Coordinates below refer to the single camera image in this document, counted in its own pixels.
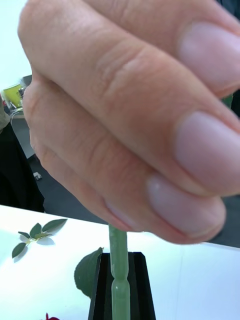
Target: hand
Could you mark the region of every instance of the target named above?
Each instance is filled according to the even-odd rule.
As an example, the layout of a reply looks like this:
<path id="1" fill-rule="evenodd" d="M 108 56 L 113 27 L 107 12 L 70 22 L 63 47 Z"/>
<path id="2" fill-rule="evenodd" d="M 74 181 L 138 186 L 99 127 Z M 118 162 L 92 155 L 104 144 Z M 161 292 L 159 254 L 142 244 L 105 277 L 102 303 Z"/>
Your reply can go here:
<path id="1" fill-rule="evenodd" d="M 30 0 L 18 29 L 41 164 L 115 227 L 213 237 L 240 191 L 240 25 L 213 0 Z"/>

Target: dark clothing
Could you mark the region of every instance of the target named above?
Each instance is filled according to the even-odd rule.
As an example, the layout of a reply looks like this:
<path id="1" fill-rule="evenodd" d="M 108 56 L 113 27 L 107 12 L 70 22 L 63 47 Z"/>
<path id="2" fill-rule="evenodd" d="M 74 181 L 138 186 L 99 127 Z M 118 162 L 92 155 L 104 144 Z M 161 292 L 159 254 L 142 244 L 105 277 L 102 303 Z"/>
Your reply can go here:
<path id="1" fill-rule="evenodd" d="M 240 20 L 240 0 L 217 0 L 217 2 Z M 233 94 L 231 109 L 240 118 L 240 90 Z"/>
<path id="2" fill-rule="evenodd" d="M 240 20 L 240 0 L 217 0 L 217 2 Z"/>
<path id="3" fill-rule="evenodd" d="M 233 94 L 231 109 L 240 118 L 240 90 L 237 90 Z"/>
<path id="4" fill-rule="evenodd" d="M 0 205 L 44 212 L 44 197 L 9 123 L 0 134 Z"/>

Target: white tabletop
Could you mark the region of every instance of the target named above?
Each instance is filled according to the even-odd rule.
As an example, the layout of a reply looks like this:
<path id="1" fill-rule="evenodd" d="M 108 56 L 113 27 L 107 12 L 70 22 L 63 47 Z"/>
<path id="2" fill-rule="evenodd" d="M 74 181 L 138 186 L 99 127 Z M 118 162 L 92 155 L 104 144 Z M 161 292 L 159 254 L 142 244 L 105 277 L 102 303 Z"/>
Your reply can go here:
<path id="1" fill-rule="evenodd" d="M 78 262 L 99 247 L 109 252 L 108 227 L 68 219 L 52 243 L 32 243 L 11 258 L 29 232 L 56 216 L 0 206 L 0 318 L 87 320 L 90 299 L 75 287 Z M 128 250 L 147 261 L 157 320 L 240 319 L 240 250 L 215 244 L 181 246 L 150 233 L 129 233 Z"/>

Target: green stem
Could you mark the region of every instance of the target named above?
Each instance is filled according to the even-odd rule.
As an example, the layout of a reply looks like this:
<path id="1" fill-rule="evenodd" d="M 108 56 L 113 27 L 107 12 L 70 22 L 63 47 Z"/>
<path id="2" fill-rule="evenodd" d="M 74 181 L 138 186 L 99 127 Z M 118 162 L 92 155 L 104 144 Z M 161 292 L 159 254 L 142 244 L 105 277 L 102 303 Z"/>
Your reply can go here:
<path id="1" fill-rule="evenodd" d="M 109 225 L 112 320 L 131 320 L 127 232 Z"/>

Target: black holder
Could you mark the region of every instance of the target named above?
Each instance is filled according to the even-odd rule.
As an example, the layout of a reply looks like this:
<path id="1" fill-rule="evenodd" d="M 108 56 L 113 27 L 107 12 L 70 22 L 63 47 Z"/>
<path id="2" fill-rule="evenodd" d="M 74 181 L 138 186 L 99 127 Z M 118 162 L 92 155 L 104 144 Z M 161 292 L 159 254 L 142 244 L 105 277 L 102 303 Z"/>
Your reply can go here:
<path id="1" fill-rule="evenodd" d="M 141 252 L 129 252 L 131 320 L 156 320 L 146 258 Z M 102 253 L 96 264 L 88 320 L 113 320 L 110 254 Z"/>

